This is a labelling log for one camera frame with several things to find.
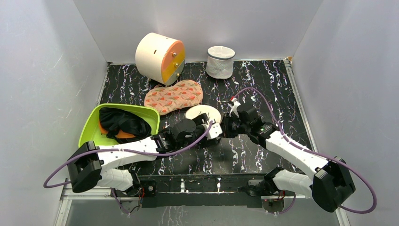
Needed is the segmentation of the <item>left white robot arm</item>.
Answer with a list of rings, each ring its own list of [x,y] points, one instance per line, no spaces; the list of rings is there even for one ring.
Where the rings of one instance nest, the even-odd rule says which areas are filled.
[[[159,134],[125,144],[106,146],[95,145],[94,141],[85,142],[67,162],[72,191],[82,193],[101,186],[124,191],[129,196],[137,195],[141,188],[137,174],[120,167],[177,155],[201,140],[221,135],[218,122],[203,118],[199,121],[183,119]]]

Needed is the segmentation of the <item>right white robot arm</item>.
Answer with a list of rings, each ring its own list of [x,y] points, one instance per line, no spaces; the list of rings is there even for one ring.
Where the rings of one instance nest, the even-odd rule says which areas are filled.
[[[276,167],[262,180],[250,180],[246,192],[251,196],[277,195],[281,191],[311,197],[323,210],[334,212],[355,191],[356,187],[344,160],[335,157],[328,160],[307,153],[305,146],[287,141],[277,126],[264,122],[251,105],[229,101],[231,108],[224,114],[222,137],[235,138],[247,135],[256,145],[278,154],[293,163],[301,172],[293,173]]]

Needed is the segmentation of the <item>round white mesh laundry bag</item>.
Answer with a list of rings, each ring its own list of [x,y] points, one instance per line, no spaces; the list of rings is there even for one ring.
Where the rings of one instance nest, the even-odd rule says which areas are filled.
[[[193,120],[195,117],[205,113],[209,120],[213,120],[213,122],[221,123],[222,115],[221,113],[212,106],[209,105],[196,105],[189,108],[184,117],[187,119]]]

